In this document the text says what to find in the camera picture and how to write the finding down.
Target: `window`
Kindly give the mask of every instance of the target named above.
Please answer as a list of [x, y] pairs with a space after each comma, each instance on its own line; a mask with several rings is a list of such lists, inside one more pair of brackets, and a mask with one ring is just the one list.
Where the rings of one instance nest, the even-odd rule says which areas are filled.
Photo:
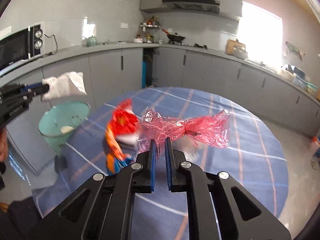
[[91, 36], [96, 35], [96, 25], [88, 24], [88, 18], [84, 17], [82, 26], [82, 39], [85, 40]]
[[250, 60], [282, 66], [282, 19], [277, 15], [243, 2], [238, 40], [246, 45]]

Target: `person's hand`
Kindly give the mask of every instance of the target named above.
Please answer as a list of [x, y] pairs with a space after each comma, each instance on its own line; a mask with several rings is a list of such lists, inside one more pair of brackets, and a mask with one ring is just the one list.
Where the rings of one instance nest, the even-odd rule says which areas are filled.
[[4, 162], [7, 157], [8, 157], [7, 130], [4, 127], [0, 130], [0, 162]]

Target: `microwave oven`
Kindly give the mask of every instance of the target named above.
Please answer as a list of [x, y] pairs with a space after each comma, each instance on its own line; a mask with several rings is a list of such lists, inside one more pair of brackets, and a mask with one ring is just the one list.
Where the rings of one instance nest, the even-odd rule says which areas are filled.
[[18, 61], [28, 61], [43, 54], [43, 24], [11, 33], [0, 40], [0, 71]]

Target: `blue gripper pad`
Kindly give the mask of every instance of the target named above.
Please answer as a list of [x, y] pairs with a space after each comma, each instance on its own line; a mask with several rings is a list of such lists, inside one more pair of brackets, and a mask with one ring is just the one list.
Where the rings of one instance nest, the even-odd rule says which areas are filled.
[[165, 167], [167, 170], [167, 184], [169, 191], [171, 190], [172, 186], [172, 170], [171, 170], [171, 162], [170, 162], [170, 139], [167, 138], [164, 143], [164, 156], [165, 156]]
[[156, 182], [156, 143], [152, 142], [150, 144], [150, 151], [152, 151], [152, 160], [151, 160], [151, 169], [150, 169], [150, 184], [151, 190], [155, 190], [155, 182]]

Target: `pan handle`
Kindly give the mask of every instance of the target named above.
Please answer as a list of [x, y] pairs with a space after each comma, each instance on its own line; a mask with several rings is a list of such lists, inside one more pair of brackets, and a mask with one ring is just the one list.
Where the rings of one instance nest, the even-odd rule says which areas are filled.
[[169, 33], [169, 32], [167, 32], [165, 29], [162, 29], [162, 30], [164, 31], [164, 33], [165, 33], [165, 34], [170, 35], [170, 33]]

